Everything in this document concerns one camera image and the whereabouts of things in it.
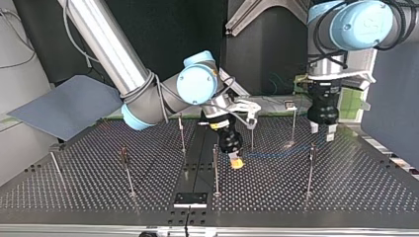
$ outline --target metal frame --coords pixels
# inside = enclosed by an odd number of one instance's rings
[[[285,7],[306,24],[308,3],[307,0],[245,0],[225,25],[227,34],[237,37],[253,20],[272,7]]]

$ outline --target light blue joint cap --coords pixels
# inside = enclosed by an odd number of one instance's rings
[[[193,56],[188,57],[184,60],[185,67],[193,65],[195,63],[203,62],[203,61],[215,61],[212,57],[212,54],[208,50],[202,51],[197,53]]]
[[[331,1],[331,2],[326,2],[326,3],[321,3],[321,4],[317,4],[315,6],[312,6],[310,8],[310,10],[308,11],[308,22],[310,23],[312,20],[316,19],[318,16],[326,13],[327,11],[329,11],[329,9],[331,9],[332,7],[342,3],[342,0],[339,1]],[[342,5],[341,7],[337,8],[338,9],[342,9],[344,8],[345,5]]]
[[[178,77],[179,96],[188,104],[200,105],[216,92],[217,78],[213,70],[203,64],[192,64]]]
[[[333,19],[330,37],[344,50],[361,50],[381,43],[391,31],[393,13],[381,1],[355,2]]]
[[[142,120],[136,118],[130,112],[130,110],[128,109],[128,106],[126,104],[124,104],[121,107],[121,111],[123,112],[123,115],[124,115],[124,121],[132,129],[135,129],[135,130],[144,130],[144,129],[148,128],[148,127],[154,126],[154,124],[148,124],[148,123],[145,123]]]

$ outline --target cable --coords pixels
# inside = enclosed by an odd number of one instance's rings
[[[251,124],[249,124],[247,121],[245,121],[241,116],[239,116],[238,114],[236,114],[235,112],[232,112],[226,108],[223,108],[221,106],[218,105],[212,105],[212,104],[201,104],[201,106],[208,106],[208,107],[215,107],[217,109],[220,109],[222,111],[225,111],[229,114],[231,114],[232,116],[236,117],[237,119],[239,119],[241,122],[243,122],[243,124],[245,124],[246,126],[251,126]]]
[[[68,35],[68,38],[70,39],[70,41],[71,41],[71,43],[73,43],[73,45],[74,45],[74,47],[81,53],[81,54],[83,54],[85,57],[87,57],[87,58],[89,58],[90,60],[92,60],[92,61],[95,61],[95,62],[99,62],[99,60],[98,59],[96,59],[96,58],[94,58],[94,57],[92,57],[92,56],[90,56],[89,54],[87,54],[87,52],[85,52],[85,51],[83,51],[78,45],[77,45],[77,43],[76,43],[76,41],[74,41],[74,38],[73,38],[73,36],[71,35],[71,32],[70,32],[70,28],[68,27],[68,21],[67,21],[67,9],[68,9],[68,0],[64,0],[64,5],[62,6],[62,18],[63,18],[63,20],[64,20],[64,27],[65,27],[65,30],[66,30],[66,32],[67,32],[67,35]]]
[[[12,29],[12,31],[13,31],[13,32],[16,34],[16,36],[18,37],[19,41],[20,41],[21,43],[23,43],[23,44],[24,44],[24,46],[32,52],[31,56],[30,56],[27,60],[25,60],[25,61],[23,61],[23,62],[16,63],[16,64],[12,64],[12,65],[0,66],[0,69],[7,69],[7,68],[12,68],[12,67],[17,67],[17,66],[21,66],[21,65],[24,65],[24,64],[26,64],[26,63],[28,63],[28,62],[32,61],[32,59],[34,59],[34,57],[36,56],[36,53],[35,53],[34,49],[33,49],[33,48],[32,48],[32,47],[31,47],[31,46],[30,46],[27,42],[25,42],[25,41],[21,38],[21,36],[20,36],[20,35],[18,34],[18,32],[16,31],[15,27],[13,27],[12,23],[9,21],[9,19],[7,19],[6,14],[10,14],[10,15],[14,16],[14,17],[15,17],[16,19],[18,19],[19,21],[21,21],[21,19],[19,18],[19,16],[18,16],[16,13],[14,13],[14,12],[12,12],[12,11],[8,10],[8,9],[4,9],[4,8],[3,8],[3,9],[0,9],[0,12],[2,13],[1,17],[3,18],[3,20],[4,20],[5,24],[6,24],[9,28],[11,28],[11,29]]]
[[[24,41],[24,39],[22,39],[21,35],[19,35],[18,31],[16,30],[16,28],[13,26],[13,24],[9,21],[9,19],[7,19],[7,14],[12,15],[14,18],[16,18],[19,22],[21,21],[21,18],[18,16],[18,14],[14,13],[13,11],[10,11],[9,9],[5,9],[5,8],[0,8],[0,12],[3,13],[3,21],[4,23],[15,33],[15,35],[18,37],[19,41],[25,46],[27,47],[30,51],[34,51],[34,49],[31,47],[31,43],[29,41],[28,36],[26,36],[26,41]]]
[[[225,79],[224,80],[224,83],[225,84],[227,84],[226,83],[226,81],[227,80],[233,80],[229,85],[227,85],[227,87],[224,89],[224,90],[222,90],[222,92],[221,93],[219,93],[220,95],[223,95],[223,94],[225,94],[229,89],[231,89],[231,86],[235,83],[235,77],[233,77],[233,76],[230,76],[230,77],[228,77],[227,79]]]
[[[275,91],[274,91],[271,95],[275,95],[275,94],[277,94],[277,92],[278,92],[278,86],[277,86],[277,83],[275,83],[275,82],[274,82],[274,80],[272,80],[272,78],[269,78],[269,81],[270,81],[272,84],[274,84],[274,86],[275,86]]]
[[[166,108],[164,106],[163,93],[162,93],[162,89],[161,89],[163,86],[161,85],[159,77],[154,72],[152,72],[151,70],[148,69],[148,77],[147,77],[143,86],[136,88],[135,90],[127,93],[126,95],[121,95],[121,98],[125,99],[126,104],[132,103],[133,101],[138,99],[148,89],[148,87],[151,85],[151,83],[154,80],[157,83],[157,92],[159,94],[161,111],[163,113],[164,120],[166,121],[166,123],[168,123],[169,119],[168,119],[168,116],[167,116],[167,113],[166,113]]]
[[[406,16],[404,15],[403,9],[401,9],[400,5],[395,0],[389,0],[387,1],[387,4],[393,6],[395,10],[397,11],[398,15],[400,16],[400,33],[398,34],[398,37],[388,47],[380,47],[376,46],[375,49],[381,50],[381,51],[387,51],[395,48],[397,45],[401,43],[401,41],[404,39],[404,36],[406,34]]]
[[[330,13],[332,13],[335,9],[348,4],[348,2],[353,2],[353,1],[345,1],[345,2],[341,2],[337,5],[335,5],[334,7],[330,8],[325,14],[323,14],[319,20],[317,21],[315,28],[314,28],[314,36],[313,36],[313,40],[314,40],[314,45],[316,47],[316,49],[320,52],[321,57],[323,58],[327,58],[330,61],[342,66],[344,69],[348,68],[348,65],[344,62],[338,61],[334,58],[332,58],[332,54],[331,53],[326,53],[322,48],[321,48],[321,42],[320,42],[320,35],[319,35],[319,30],[320,30],[320,26],[321,23],[324,21],[324,19],[327,17],[327,15],[329,15]],[[337,50],[332,52],[333,54],[336,54],[336,52],[341,51],[341,50]]]
[[[410,3],[410,4],[414,4],[414,2],[412,0],[405,0],[406,2]],[[404,35],[403,39],[401,40],[401,42],[405,42],[410,35],[412,34],[412,32],[415,30],[416,28],[416,20],[417,20],[417,10],[416,7],[410,7],[410,24],[409,24],[409,28],[407,29],[406,34]]]
[[[6,68],[12,68],[12,67],[17,67],[17,66],[24,65],[24,64],[32,61],[32,59],[34,59],[35,55],[36,55],[35,52],[33,52],[32,55],[31,55],[31,57],[28,58],[27,60],[25,60],[23,62],[20,62],[20,63],[13,64],[13,65],[1,66],[0,69],[6,69]]]

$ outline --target metal post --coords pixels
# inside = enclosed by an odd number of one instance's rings
[[[253,151],[253,148],[254,148],[254,134],[253,134],[254,132],[253,132],[253,130],[254,129],[252,129],[252,151]]]
[[[317,147],[315,146],[314,143],[311,143],[310,153],[309,153],[308,158],[310,160],[310,172],[308,174],[306,200],[308,200],[309,197],[311,196],[311,181],[312,181],[312,175],[313,175],[313,168],[314,168],[314,162],[317,159]]]
[[[295,122],[296,122],[296,110],[293,111],[293,133],[291,135],[291,141],[294,143],[294,135],[295,135]]]
[[[133,184],[132,184],[132,178],[131,175],[129,173],[129,159],[128,159],[128,152],[127,152],[127,147],[123,146],[121,149],[121,163],[123,164],[123,168],[126,170],[126,176],[129,182],[129,188],[130,188],[130,196],[131,197],[135,197],[136,193],[135,190],[133,189]]]
[[[186,148],[185,148],[185,134],[184,134],[184,128],[183,128],[183,125],[182,125],[182,114],[180,114],[180,116],[179,116],[179,129],[181,130],[182,152],[185,154],[186,153]]]
[[[55,154],[53,153],[53,151],[50,151],[49,154],[52,157],[52,161],[53,161],[56,171],[58,171],[59,175],[62,176],[61,169],[59,168],[58,162],[56,161]]]
[[[219,192],[219,185],[218,185],[218,146],[216,144],[213,145],[212,150],[212,158],[213,158],[213,169],[215,171],[215,196],[219,197],[221,193]]]

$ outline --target mounting hole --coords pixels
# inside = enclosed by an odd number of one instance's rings
[[[345,31],[349,31],[349,30],[351,30],[351,28],[352,28],[351,24],[346,24],[345,26],[343,26],[343,30],[345,30]]]

